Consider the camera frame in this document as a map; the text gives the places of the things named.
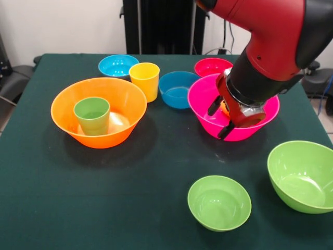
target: red bowl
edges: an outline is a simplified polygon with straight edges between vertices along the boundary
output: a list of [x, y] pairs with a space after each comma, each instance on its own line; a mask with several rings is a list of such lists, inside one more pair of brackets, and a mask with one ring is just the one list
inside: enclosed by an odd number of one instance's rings
[[232, 66], [233, 64], [231, 62], [224, 59], [206, 58], [198, 61], [194, 66], [194, 70], [198, 76], [205, 77], [211, 74], [222, 73]]

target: plastic cup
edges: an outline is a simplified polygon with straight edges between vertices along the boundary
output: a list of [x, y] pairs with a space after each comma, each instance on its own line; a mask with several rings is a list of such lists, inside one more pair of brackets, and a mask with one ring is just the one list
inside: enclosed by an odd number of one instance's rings
[[160, 68], [150, 62], [142, 62], [130, 68], [132, 83], [144, 92], [148, 103], [157, 98], [159, 75]]
[[86, 135], [103, 135], [108, 132], [110, 104], [100, 97], [88, 97], [74, 106], [82, 131]]

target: bowl rim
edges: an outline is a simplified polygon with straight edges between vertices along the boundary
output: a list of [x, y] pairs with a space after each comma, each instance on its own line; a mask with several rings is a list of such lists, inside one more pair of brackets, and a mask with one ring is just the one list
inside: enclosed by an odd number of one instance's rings
[[[116, 79], [117, 81], [123, 81], [122, 84], [128, 84], [128, 85], [130, 85], [130, 86], [136, 88], [137, 90], [139, 90], [139, 91], [142, 93], [142, 96], [144, 97], [144, 100], [145, 100], [145, 108], [144, 108], [144, 110], [143, 110], [142, 115], [140, 115], [139, 118], [138, 118], [135, 122], [132, 122], [132, 124], [130, 124], [129, 127], [124, 128], [124, 129], [122, 129], [122, 130], [120, 130], [120, 131], [117, 131], [117, 132], [114, 132], [114, 133], [103, 134], [103, 135], [82, 135], [82, 134], [77, 134], [77, 133], [74, 133], [74, 132], [68, 131], [67, 129], [62, 128], [62, 127], [57, 123], [57, 121], [55, 120], [55, 118], [54, 118], [54, 116], [53, 116], [54, 103], [55, 103], [56, 99], [59, 98], [59, 95], [60, 95], [62, 92], [64, 92], [65, 90], [67, 90], [67, 89], [69, 89], [69, 88], [72, 88], [72, 87], [73, 87], [74, 85], [76, 85], [76, 84], [80, 84], [80, 83], [82, 83], [82, 82], [89, 81], [89, 80], [97, 80], [97, 79], [107, 79], [107, 80], [114, 80], [114, 79]], [[70, 135], [75, 135], [75, 136], [84, 137], [84, 138], [87, 138], [87, 137], [88, 137], [88, 138], [100, 138], [100, 137], [103, 138], [103, 137], [108, 137], [108, 136], [111, 136], [111, 135], [114, 135], [114, 134], [119, 134], [119, 133], [121, 133], [121, 132], [123, 132], [123, 131], [125, 131], [125, 130], [127, 130], [127, 129], [129, 129], [129, 128], [131, 128], [131, 127], [134, 126], [135, 124], [137, 124], [137, 123], [142, 119], [142, 117], [145, 115], [146, 110], [147, 110], [147, 98], [146, 98], [146, 95], [144, 94], [144, 92], [143, 92], [138, 86], [136, 86], [135, 84], [132, 84], [132, 83], [126, 81], [126, 80], [119, 79], [119, 78], [115, 78], [115, 77], [96, 77], [96, 78], [88, 78], [88, 79], [85, 79], [85, 80], [82, 80], [82, 81], [79, 81], [79, 82], [73, 83], [73, 84], [67, 86], [66, 88], [64, 88], [62, 91], [60, 91], [60, 92], [57, 94], [57, 96], [56, 96], [56, 97], [53, 99], [53, 101], [52, 101], [51, 109], [50, 109], [52, 120], [53, 120], [53, 122], [57, 125], [58, 128], [60, 128], [62, 131], [66, 132], [66, 133], [68, 133], [68, 134], [70, 134]]]
[[171, 71], [171, 72], [169, 72], [169, 73], [164, 74], [164, 75], [161, 77], [161, 79], [159, 80], [159, 83], [158, 83], [158, 89], [159, 89], [159, 91], [160, 91], [160, 93], [161, 93], [162, 95], [168, 95], [168, 96], [171, 96], [171, 97], [174, 98], [174, 99], [184, 99], [184, 98], [187, 99], [187, 95], [182, 96], [182, 97], [176, 97], [176, 96], [172, 96], [172, 95], [166, 94], [165, 91], [162, 91], [162, 90], [161, 90], [161, 87], [160, 87], [160, 86], [161, 86], [161, 85], [160, 85], [161, 80], [162, 80], [165, 76], [170, 75], [170, 74], [175, 74], [175, 73], [187, 73], [187, 74], [190, 74], [190, 75], [192, 75], [192, 76], [196, 76], [196, 77], [198, 77], [198, 79], [197, 79], [196, 81], [198, 81], [198, 80], [200, 79], [200, 77], [199, 77], [197, 74], [195, 74], [195, 73], [193, 73], [193, 72], [190, 72], [190, 71], [182, 71], [182, 70], [181, 70], [181, 71]]
[[329, 148], [329, 147], [326, 147], [326, 146], [324, 146], [324, 145], [321, 145], [321, 144], [319, 144], [319, 143], [316, 143], [316, 142], [311, 142], [311, 141], [303, 141], [303, 140], [293, 140], [293, 141], [288, 141], [288, 142], [283, 142], [283, 143], [280, 143], [280, 144], [278, 144], [277, 146], [275, 146], [272, 150], [271, 150], [271, 152], [270, 152], [270, 154], [268, 155], [268, 158], [267, 158], [267, 170], [268, 170], [268, 174], [269, 174], [269, 176], [270, 176], [270, 179], [271, 179], [271, 181], [285, 194], [285, 195], [287, 195], [289, 198], [291, 198], [292, 200], [294, 200], [294, 201], [296, 201], [296, 202], [298, 202], [298, 203], [300, 203], [300, 204], [302, 204], [302, 205], [304, 205], [304, 206], [307, 206], [307, 207], [311, 207], [311, 208], [316, 208], [316, 209], [321, 209], [321, 210], [333, 210], [333, 206], [332, 207], [319, 207], [319, 206], [313, 206], [313, 205], [309, 205], [309, 204], [307, 204], [307, 203], [305, 203], [305, 202], [302, 202], [302, 201], [300, 201], [300, 200], [298, 200], [298, 199], [296, 199], [296, 198], [294, 198], [294, 197], [292, 197], [291, 195], [289, 195], [289, 194], [287, 194], [284, 190], [282, 190], [281, 188], [280, 188], [280, 186], [277, 184], [277, 182], [274, 180], [274, 178], [272, 178], [272, 174], [271, 174], [271, 171], [270, 171], [270, 166], [269, 166], [269, 164], [268, 164], [268, 162], [269, 162], [269, 160], [270, 160], [270, 158], [271, 158], [271, 156], [272, 156], [272, 153], [276, 150], [276, 149], [278, 149], [279, 147], [281, 147], [281, 146], [284, 146], [284, 145], [286, 145], [286, 144], [292, 144], [292, 143], [298, 143], [298, 142], [301, 142], [301, 143], [306, 143], [306, 144], [312, 144], [312, 145], [315, 145], [315, 146], [319, 146], [319, 147], [322, 147], [322, 148], [324, 148], [324, 149], [328, 149], [328, 150], [330, 150], [330, 151], [332, 151], [332, 153], [333, 153], [333, 149], [331, 149], [331, 148]]
[[[201, 81], [201, 80], [203, 80], [203, 79], [205, 79], [205, 78], [208, 78], [208, 77], [215, 77], [215, 76], [219, 76], [219, 75], [220, 75], [219, 73], [216, 73], [216, 74], [210, 74], [210, 75], [208, 75], [208, 76], [205, 76], [205, 77], [202, 77], [202, 78], [198, 79], [196, 82]], [[214, 125], [214, 126], [218, 126], [218, 127], [220, 127], [220, 128], [223, 128], [223, 127], [221, 127], [220, 125], [217, 125], [216, 123], [214, 123], [214, 122], [212, 122], [212, 121], [208, 121], [208, 120], [206, 120], [203, 116], [199, 115], [198, 112], [196, 112], [196, 111], [193, 109], [193, 107], [192, 107], [192, 105], [191, 105], [191, 102], [189, 101], [189, 94], [190, 94], [190, 92], [191, 92], [191, 89], [192, 89], [192, 88], [194, 87], [194, 85], [196, 84], [196, 82], [192, 84], [192, 86], [189, 88], [189, 90], [188, 90], [188, 94], [187, 94], [187, 99], [188, 99], [188, 103], [189, 103], [190, 108], [192, 109], [192, 111], [194, 112], [194, 114], [196, 114], [196, 116], [200, 117], [200, 118], [203, 119], [205, 122], [208, 122], [208, 123], [210, 123], [210, 124], [212, 124], [212, 125]], [[278, 95], [275, 95], [275, 96], [271, 97], [270, 99], [273, 99], [273, 98], [276, 99], [276, 101], [277, 101], [277, 109], [276, 109], [276, 111], [275, 111], [275, 113], [274, 113], [274, 115], [272, 116], [271, 119], [265, 121], [264, 123], [257, 124], [257, 125], [255, 125], [255, 126], [251, 126], [251, 127], [248, 127], [248, 128], [235, 128], [234, 130], [255, 129], [255, 128], [258, 128], [258, 127], [260, 128], [260, 127], [263, 127], [264, 125], [270, 123], [271, 121], [273, 121], [273, 120], [276, 118], [276, 116], [278, 115], [279, 111], [280, 111], [280, 99], [279, 99]]]
[[194, 65], [194, 72], [195, 72], [198, 76], [200, 76], [200, 77], [211, 76], [211, 74], [209, 74], [209, 75], [207, 75], [207, 76], [203, 76], [203, 75], [199, 74], [199, 73], [198, 73], [198, 70], [197, 70], [197, 67], [198, 67], [198, 64], [199, 64], [199, 63], [202, 63], [203, 61], [212, 60], [212, 59], [217, 59], [217, 60], [219, 60], [219, 61], [226, 61], [226, 62], [232, 64], [232, 66], [234, 65], [231, 61], [228, 61], [228, 60], [223, 59], [223, 58], [218, 58], [218, 57], [207, 57], [207, 58], [201, 59], [201, 60], [199, 60], [199, 61], [196, 62], [196, 64]]
[[[249, 202], [250, 209], [249, 209], [249, 211], [248, 211], [248, 214], [246, 215], [245, 220], [242, 221], [239, 225], [234, 226], [234, 227], [229, 227], [229, 228], [215, 228], [215, 227], [211, 227], [211, 226], [207, 225], [206, 223], [203, 223], [203, 222], [202, 222], [202, 221], [201, 221], [201, 220], [195, 215], [195, 213], [193, 212], [193, 210], [192, 210], [192, 208], [191, 208], [191, 205], [190, 205], [190, 201], [189, 201], [189, 194], [190, 194], [191, 190], [193, 189], [193, 187], [194, 187], [199, 181], [202, 181], [203, 179], [209, 179], [209, 178], [212, 178], [212, 177], [214, 177], [214, 178], [218, 177], [218, 178], [220, 178], [220, 179], [225, 179], [225, 180], [228, 180], [228, 181], [234, 182], [234, 183], [237, 184], [237, 185], [240, 187], [240, 189], [241, 189], [242, 191], [244, 191], [244, 193], [246, 194], [246, 198], [247, 198], [247, 200], [248, 200], [248, 202]], [[200, 224], [205, 225], [206, 227], [209, 227], [210, 229], [215, 230], [215, 231], [231, 231], [231, 230], [234, 230], [234, 229], [236, 229], [236, 228], [239, 228], [240, 226], [242, 226], [242, 225], [243, 225], [243, 224], [249, 219], [249, 217], [250, 217], [250, 215], [251, 215], [251, 213], [252, 213], [252, 202], [251, 202], [251, 197], [250, 197], [249, 193], [246, 191], [246, 189], [245, 189], [245, 188], [244, 188], [239, 182], [235, 181], [234, 179], [231, 179], [231, 178], [226, 177], [226, 176], [218, 176], [218, 175], [204, 176], [204, 177], [201, 177], [200, 179], [196, 180], [196, 181], [191, 185], [190, 189], [188, 190], [188, 193], [187, 193], [187, 205], [188, 205], [189, 210], [191, 211], [192, 215], [194, 216], [194, 218], [196, 218], [196, 220], [199, 221]]]
[[[152, 76], [152, 77], [149, 77], [149, 78], [138, 78], [138, 77], [134, 77], [134, 76], [131, 74], [131, 70], [133, 69], [133, 67], [138, 66], [138, 65], [143, 65], [143, 64], [146, 64], [146, 65], [147, 65], [147, 64], [148, 64], [148, 65], [153, 65], [154, 67], [156, 66], [157, 69], [158, 69], [157, 74], [156, 74], [155, 76]], [[135, 80], [142, 81], [142, 80], [151, 80], [151, 79], [155, 78], [156, 76], [159, 76], [159, 75], [160, 75], [160, 72], [161, 72], [161, 69], [160, 69], [160, 67], [159, 67], [157, 64], [154, 64], [154, 63], [152, 63], [152, 62], [143, 61], [143, 62], [140, 62], [140, 63], [138, 63], [138, 64], [133, 65], [133, 66], [130, 68], [130, 70], [129, 70], [129, 75], [130, 75], [131, 78], [133, 78], [133, 79], [135, 79]]]
[[100, 68], [101, 63], [102, 63], [104, 60], [106, 60], [106, 59], [108, 59], [108, 58], [111, 58], [111, 57], [116, 57], [116, 56], [130, 57], [130, 58], [136, 60], [136, 64], [139, 64], [139, 63], [140, 63], [139, 60], [138, 60], [136, 57], [134, 57], [134, 56], [127, 55], [127, 54], [114, 54], [114, 55], [110, 55], [110, 56], [104, 57], [101, 61], [99, 61], [99, 63], [98, 63], [98, 70], [99, 70], [99, 72], [101, 72], [102, 74], [104, 74], [104, 75], [106, 75], [106, 76], [114, 77], [114, 78], [128, 77], [128, 76], [130, 75], [130, 70], [129, 70], [129, 73], [128, 73], [128, 74], [125, 74], [125, 75], [123, 75], [123, 76], [112, 76], [112, 75], [110, 75], [110, 74], [106, 74], [106, 73], [104, 73], [104, 72], [102, 71], [102, 69]]
[[75, 114], [75, 116], [76, 116], [77, 118], [82, 119], [82, 120], [86, 120], [86, 121], [96, 120], [96, 118], [83, 118], [83, 117], [80, 117], [80, 116], [77, 115], [77, 113], [75, 112], [75, 107], [76, 107], [80, 102], [82, 102], [82, 101], [84, 101], [84, 100], [87, 100], [87, 99], [89, 99], [89, 98], [98, 98], [98, 99], [102, 99], [103, 101], [106, 101], [106, 102], [108, 103], [108, 110], [107, 110], [104, 114], [102, 114], [101, 116], [104, 116], [104, 115], [107, 114], [108, 112], [110, 113], [110, 103], [108, 102], [108, 100], [106, 100], [105, 98], [99, 97], [99, 96], [89, 96], [89, 97], [83, 98], [82, 100], [78, 101], [78, 102], [74, 105], [74, 107], [73, 107], [73, 112], [74, 112], [74, 114]]

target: green bowl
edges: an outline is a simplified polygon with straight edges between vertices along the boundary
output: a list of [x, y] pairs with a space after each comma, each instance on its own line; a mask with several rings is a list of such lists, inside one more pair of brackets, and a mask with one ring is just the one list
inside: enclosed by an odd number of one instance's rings
[[267, 160], [277, 195], [307, 214], [333, 211], [333, 150], [313, 142], [290, 141], [275, 147]]
[[193, 216], [215, 232], [233, 230], [247, 221], [251, 199], [238, 182], [224, 176], [206, 176], [197, 180], [187, 196]]

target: pink bowl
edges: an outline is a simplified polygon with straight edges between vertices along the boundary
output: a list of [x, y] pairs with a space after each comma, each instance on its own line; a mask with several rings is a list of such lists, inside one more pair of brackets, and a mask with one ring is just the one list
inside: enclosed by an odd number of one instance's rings
[[205, 77], [211, 74], [221, 73], [232, 66], [233, 64], [227, 60], [206, 58], [198, 61], [194, 66], [194, 70], [198, 76]]
[[[207, 114], [209, 106], [213, 103], [219, 92], [217, 91], [215, 82], [219, 74], [213, 74], [197, 80], [188, 91], [188, 102], [191, 109], [198, 117], [203, 128], [213, 137], [218, 139], [218, 133], [229, 124], [227, 117], [221, 110], [218, 110], [213, 116]], [[269, 99], [264, 110], [266, 118], [256, 126], [245, 129], [235, 128], [224, 140], [225, 141], [241, 141], [244, 140], [259, 129], [272, 121], [278, 114], [280, 109], [280, 101], [277, 96]]]

